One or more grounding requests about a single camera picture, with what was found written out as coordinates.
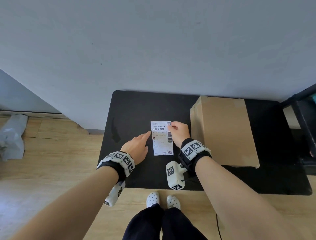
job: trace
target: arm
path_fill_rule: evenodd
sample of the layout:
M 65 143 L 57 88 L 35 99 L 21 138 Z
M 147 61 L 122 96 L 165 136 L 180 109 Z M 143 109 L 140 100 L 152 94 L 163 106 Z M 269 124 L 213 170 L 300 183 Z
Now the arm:
M 169 131 L 181 147 L 190 138 L 188 126 L 172 122 Z M 234 239 L 302 239 L 297 230 L 266 200 L 208 156 L 195 166 L 216 213 Z
M 136 165 L 148 152 L 145 144 L 149 136 L 150 131 L 121 148 L 133 157 Z M 99 168 L 35 215 L 11 240 L 83 239 L 118 179 L 112 167 Z

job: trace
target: baseboard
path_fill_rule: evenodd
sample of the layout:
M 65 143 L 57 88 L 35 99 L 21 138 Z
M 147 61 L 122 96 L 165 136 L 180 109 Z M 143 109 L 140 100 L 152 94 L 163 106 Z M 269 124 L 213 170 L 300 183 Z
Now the baseboard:
M 86 129 L 90 135 L 104 135 L 103 129 Z
M 19 112 L 19 111 L 0 111 L 0 115 L 23 114 L 28 117 L 44 117 L 44 118 L 60 118 L 69 119 L 62 113 L 46 113 L 46 112 Z

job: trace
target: leg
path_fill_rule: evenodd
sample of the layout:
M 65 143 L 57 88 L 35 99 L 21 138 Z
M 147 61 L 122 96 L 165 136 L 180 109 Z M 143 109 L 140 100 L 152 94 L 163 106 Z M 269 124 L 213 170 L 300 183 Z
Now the leg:
M 163 240 L 207 240 L 181 212 L 180 202 L 175 196 L 167 197 L 167 206 L 162 217 Z
M 132 218 L 125 230 L 123 240 L 159 240 L 163 214 L 158 193 L 151 193 L 147 198 L 147 208 Z

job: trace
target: plastic bag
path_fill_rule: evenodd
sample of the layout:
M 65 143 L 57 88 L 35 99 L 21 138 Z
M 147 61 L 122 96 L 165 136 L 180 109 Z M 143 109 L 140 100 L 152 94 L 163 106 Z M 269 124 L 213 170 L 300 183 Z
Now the plastic bag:
M 0 129 L 0 155 L 3 161 L 8 159 L 22 159 L 24 142 L 22 134 L 26 128 L 27 116 L 12 115 Z

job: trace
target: forearm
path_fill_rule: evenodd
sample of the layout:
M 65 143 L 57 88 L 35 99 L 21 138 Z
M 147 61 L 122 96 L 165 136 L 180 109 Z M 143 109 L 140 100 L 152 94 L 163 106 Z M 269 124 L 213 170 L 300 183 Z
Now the forearm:
M 235 239 L 300 239 L 269 203 L 211 158 L 201 158 L 195 171 L 216 213 Z
M 101 167 L 40 211 L 11 240 L 83 239 L 118 178 L 113 168 Z

